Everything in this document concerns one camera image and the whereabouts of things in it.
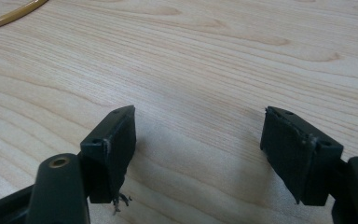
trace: clamp jaw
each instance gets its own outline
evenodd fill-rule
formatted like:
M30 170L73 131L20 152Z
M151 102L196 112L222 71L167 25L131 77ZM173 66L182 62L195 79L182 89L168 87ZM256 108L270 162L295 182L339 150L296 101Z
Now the clamp jaw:
M324 206L331 194L334 223L358 223L358 157L343 161L340 143L296 114L269 106L260 147L297 203Z
M78 155L43 161L34 185L0 200L0 223L90 223L91 203L111 203L119 192L135 151L135 107L109 113L80 144Z

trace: tan cable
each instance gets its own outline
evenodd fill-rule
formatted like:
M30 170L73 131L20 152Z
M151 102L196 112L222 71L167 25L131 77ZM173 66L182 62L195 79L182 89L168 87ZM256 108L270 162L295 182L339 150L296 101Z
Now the tan cable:
M10 22L18 20L19 18L27 15L35 9L41 7L48 0L33 0L23 7L19 7L14 11L11 11L3 16L0 16L0 26L6 25Z

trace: wooden table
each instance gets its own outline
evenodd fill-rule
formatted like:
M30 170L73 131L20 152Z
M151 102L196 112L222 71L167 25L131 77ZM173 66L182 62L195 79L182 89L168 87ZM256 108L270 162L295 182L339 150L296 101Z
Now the wooden table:
M296 205L259 142L274 105L358 155L358 1L50 0L0 28L0 198L124 105L133 202L93 223L331 223L334 200Z

